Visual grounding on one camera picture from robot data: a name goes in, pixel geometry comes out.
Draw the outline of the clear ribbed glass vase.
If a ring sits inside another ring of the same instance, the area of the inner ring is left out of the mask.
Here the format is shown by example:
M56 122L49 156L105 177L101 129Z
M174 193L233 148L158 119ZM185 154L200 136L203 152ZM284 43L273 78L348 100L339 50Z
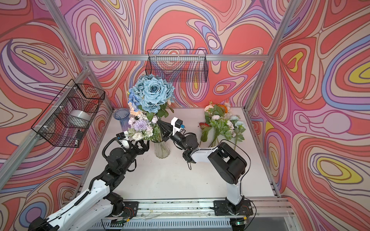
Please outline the clear ribbed glass vase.
M171 151L162 137L154 138L153 142L155 144L155 155L157 158L165 159L170 155Z

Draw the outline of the white purple mixed bouquet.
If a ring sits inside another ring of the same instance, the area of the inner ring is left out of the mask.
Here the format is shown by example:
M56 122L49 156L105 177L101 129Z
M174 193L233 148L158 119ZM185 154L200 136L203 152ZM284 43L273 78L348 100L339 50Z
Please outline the white purple mixed bouquet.
M161 131L156 122L152 122L146 114L139 114L135 117L130 117L129 128L127 130L128 137L131 140L147 140L152 142L161 141Z

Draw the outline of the teal rose flower stem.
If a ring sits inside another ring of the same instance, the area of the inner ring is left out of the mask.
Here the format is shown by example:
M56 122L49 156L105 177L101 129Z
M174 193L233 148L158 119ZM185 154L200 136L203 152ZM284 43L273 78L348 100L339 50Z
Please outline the teal rose flower stem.
M168 117L173 110L171 103L175 87L166 80L154 75L143 75L133 85L134 92L140 97L140 110L152 122Z

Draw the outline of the peach rose flower stem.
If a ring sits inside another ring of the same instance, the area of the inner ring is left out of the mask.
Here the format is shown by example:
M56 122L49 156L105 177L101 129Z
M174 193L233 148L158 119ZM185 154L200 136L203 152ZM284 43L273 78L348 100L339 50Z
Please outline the peach rose flower stem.
M140 116L143 112L138 108L138 106L136 106L135 104L133 104L132 102L129 102L128 103L128 106L129 106L129 109L130 109L130 114L133 115L133 116Z

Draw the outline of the blue purple glass vase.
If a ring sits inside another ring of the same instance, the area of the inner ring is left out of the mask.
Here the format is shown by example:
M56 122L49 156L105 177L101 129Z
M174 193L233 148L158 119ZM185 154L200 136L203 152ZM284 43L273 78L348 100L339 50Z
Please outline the blue purple glass vase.
M127 108L121 108L116 110L113 113L113 117L119 121L122 131L127 131L130 127L129 119L130 119L130 110Z

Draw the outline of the blue hydrangea flower stem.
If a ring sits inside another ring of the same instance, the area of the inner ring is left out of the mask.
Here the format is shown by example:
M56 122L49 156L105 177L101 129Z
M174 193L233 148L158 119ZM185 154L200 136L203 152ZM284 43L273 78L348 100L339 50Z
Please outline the blue hydrangea flower stem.
M135 112L140 111L140 97L136 95L133 88L128 90L128 104Z

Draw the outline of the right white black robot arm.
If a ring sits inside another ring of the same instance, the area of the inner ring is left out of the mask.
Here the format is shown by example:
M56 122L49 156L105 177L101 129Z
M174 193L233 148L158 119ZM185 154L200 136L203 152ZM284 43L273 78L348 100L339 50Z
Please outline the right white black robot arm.
M183 133L183 121L173 118L170 123L158 120L164 141L172 140L176 147L183 150L183 158L189 164L210 163L226 182L226 206L229 210L242 207L244 197L241 193L241 179L246 173L247 162L225 142L209 148L200 148L196 134Z

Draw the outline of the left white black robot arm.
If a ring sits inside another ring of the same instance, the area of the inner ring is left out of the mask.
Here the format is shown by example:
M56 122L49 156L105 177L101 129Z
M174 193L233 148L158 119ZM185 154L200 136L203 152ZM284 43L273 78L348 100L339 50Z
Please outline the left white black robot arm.
M97 220L107 216L130 220L136 212L125 205L114 190L124 180L136 157L149 150L148 141L111 139L103 148L107 165L103 172L92 178L88 188L66 206L46 218L37 217L28 227L30 231L86 231Z

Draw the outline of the red flower stem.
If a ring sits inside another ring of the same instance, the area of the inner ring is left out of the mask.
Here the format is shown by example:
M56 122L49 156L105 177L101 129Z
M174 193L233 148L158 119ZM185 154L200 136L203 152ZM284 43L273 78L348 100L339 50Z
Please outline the red flower stem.
M205 122L200 122L198 127L201 129L201 138L200 138L200 140L202 142L207 142L208 134L212 129L211 125L209 125Z

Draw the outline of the white green flower bunch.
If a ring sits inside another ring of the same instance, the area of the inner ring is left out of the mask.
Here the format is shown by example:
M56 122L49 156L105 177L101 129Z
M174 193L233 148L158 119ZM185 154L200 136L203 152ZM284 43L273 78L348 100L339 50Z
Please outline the white green flower bunch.
M211 131L213 131L210 147L216 146L220 142L220 136L228 141L233 140L235 147L238 142L245 140L243 133L246 131L246 125L237 115L220 116L205 113L205 123L211 125Z

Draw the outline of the orange flower stem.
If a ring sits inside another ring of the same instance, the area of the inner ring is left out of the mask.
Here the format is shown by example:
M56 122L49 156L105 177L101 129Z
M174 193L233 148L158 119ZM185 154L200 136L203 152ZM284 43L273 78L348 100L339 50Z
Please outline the orange flower stem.
M224 114L231 112L231 105L229 103L218 104L218 107L221 108Z

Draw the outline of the small black device in basket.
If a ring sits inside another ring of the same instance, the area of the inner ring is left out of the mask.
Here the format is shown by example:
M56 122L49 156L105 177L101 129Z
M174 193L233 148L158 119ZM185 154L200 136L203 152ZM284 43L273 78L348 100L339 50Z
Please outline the small black device in basket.
M75 147L80 146L82 135L83 135L83 133L80 130L78 130L77 133L76 133L76 137L75 137L75 144L74 144Z

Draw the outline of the white tape roll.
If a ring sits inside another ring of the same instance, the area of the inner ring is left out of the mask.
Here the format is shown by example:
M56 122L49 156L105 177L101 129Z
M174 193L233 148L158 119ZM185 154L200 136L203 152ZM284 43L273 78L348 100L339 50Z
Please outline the white tape roll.
M90 121L91 120L91 116L88 113L86 113L84 111L81 111L81 110L72 110L69 113L69 115L74 116L77 119L82 120L82 121Z

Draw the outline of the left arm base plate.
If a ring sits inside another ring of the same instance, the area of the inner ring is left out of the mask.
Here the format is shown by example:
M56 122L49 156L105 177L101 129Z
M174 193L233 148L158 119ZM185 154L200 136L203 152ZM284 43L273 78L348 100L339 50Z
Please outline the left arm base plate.
M113 205L113 210L110 217L123 217L123 218L133 218L137 216L138 212L138 201L123 201L117 202Z

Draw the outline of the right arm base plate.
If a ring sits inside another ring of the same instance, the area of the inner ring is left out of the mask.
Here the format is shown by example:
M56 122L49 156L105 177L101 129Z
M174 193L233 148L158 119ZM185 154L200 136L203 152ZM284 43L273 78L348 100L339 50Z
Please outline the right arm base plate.
M215 200L214 206L211 209L216 216L246 216L254 214L251 201L241 200L237 205L232 204L228 200Z

